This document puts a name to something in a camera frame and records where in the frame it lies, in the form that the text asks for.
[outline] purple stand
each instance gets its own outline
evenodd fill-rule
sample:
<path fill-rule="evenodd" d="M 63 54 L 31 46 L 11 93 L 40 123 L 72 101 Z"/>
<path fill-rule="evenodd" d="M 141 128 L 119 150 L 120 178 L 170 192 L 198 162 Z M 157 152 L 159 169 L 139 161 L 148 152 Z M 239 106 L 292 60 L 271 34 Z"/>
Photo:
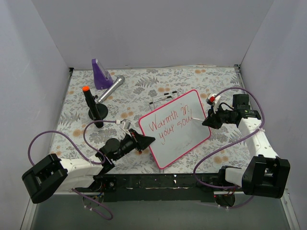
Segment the purple stand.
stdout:
<path fill-rule="evenodd" d="M 92 59 L 92 66 L 96 89 L 108 89 L 113 84 L 113 79 L 109 72 L 102 67 L 97 59 Z"/>

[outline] floral tablecloth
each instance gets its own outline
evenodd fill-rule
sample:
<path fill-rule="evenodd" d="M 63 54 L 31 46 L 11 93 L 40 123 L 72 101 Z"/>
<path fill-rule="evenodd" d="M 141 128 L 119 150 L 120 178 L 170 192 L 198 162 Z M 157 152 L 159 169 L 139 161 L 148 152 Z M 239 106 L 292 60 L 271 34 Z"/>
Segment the floral tablecloth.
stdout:
<path fill-rule="evenodd" d="M 207 95 L 218 93 L 222 89 L 240 86 L 234 68 L 173 68 L 173 69 L 125 69 L 109 70 L 112 78 L 124 76 L 126 81 L 116 89 L 104 104 L 108 107 L 106 120 L 126 118 L 132 121 L 132 128 L 142 133 L 138 120 L 150 112 L 149 101 L 153 96 L 177 90 L 183 94 L 196 89 L 202 99 L 205 111 L 209 106 L 205 103 Z M 67 95 L 61 112 L 58 131 L 70 136 L 80 150 L 88 157 L 95 152 L 83 140 L 84 127 L 91 122 L 88 117 L 88 107 L 82 92 L 82 87 L 88 85 L 93 95 L 100 96 L 103 91 L 94 86 L 93 71 L 75 70 L 72 74 Z M 232 95 L 239 91 L 227 91 L 222 94 L 222 100 L 232 103 Z M 223 125 L 221 129 L 211 129 L 211 137 L 182 158 L 160 170 L 146 149 L 141 154 L 136 150 L 116 161 L 116 167 L 109 173 L 191 173 L 195 164 L 212 151 L 242 137 L 235 125 Z M 101 129 L 95 125 L 86 131 L 88 141 L 96 148 L 101 148 L 109 138 L 123 139 L 124 133 L 119 126 L 105 123 Z M 61 158 L 81 158 L 74 147 L 62 136 L 55 135 L 51 152 Z M 205 161 L 198 169 L 200 173 L 216 173 L 222 165 L 244 166 L 250 156 L 245 143 L 217 153 Z"/>

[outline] orange cap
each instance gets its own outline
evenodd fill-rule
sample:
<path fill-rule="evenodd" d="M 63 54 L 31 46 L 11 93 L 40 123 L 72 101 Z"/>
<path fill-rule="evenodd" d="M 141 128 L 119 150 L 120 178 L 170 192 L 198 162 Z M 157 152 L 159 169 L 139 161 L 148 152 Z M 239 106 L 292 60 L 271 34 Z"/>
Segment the orange cap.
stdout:
<path fill-rule="evenodd" d="M 83 92 L 89 91 L 89 90 L 90 90 L 90 87 L 88 87 L 88 86 L 84 86 L 84 87 L 82 88 L 82 91 L 83 91 Z"/>

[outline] black round base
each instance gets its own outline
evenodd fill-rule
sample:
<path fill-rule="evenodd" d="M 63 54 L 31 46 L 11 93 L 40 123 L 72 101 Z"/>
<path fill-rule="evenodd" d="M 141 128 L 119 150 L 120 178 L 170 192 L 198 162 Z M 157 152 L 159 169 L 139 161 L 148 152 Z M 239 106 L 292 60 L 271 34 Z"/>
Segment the black round base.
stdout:
<path fill-rule="evenodd" d="M 106 116 L 107 116 L 107 113 L 108 113 L 107 107 L 104 104 L 96 104 L 96 106 L 97 106 L 98 112 L 101 116 L 101 119 L 102 120 L 105 119 Z M 90 117 L 90 119 L 94 120 L 92 113 L 91 113 L 91 110 L 88 111 L 88 116 Z"/>

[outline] word warmth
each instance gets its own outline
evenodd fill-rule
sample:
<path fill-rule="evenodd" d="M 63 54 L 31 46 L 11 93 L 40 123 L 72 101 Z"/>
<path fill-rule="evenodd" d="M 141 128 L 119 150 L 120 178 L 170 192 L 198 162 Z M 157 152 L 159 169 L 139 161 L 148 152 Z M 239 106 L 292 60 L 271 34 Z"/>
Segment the word warmth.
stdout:
<path fill-rule="evenodd" d="M 167 123 L 171 122 L 172 120 L 176 120 L 177 117 L 179 117 L 177 112 L 172 111 L 171 114 L 168 117 L 166 117 L 165 119 L 160 121 L 157 125 L 156 114 L 155 114 L 154 115 L 154 121 L 152 121 L 152 125 L 149 124 L 149 128 L 152 131 L 157 130 L 157 129 L 161 128 L 162 126 L 165 126 Z"/>

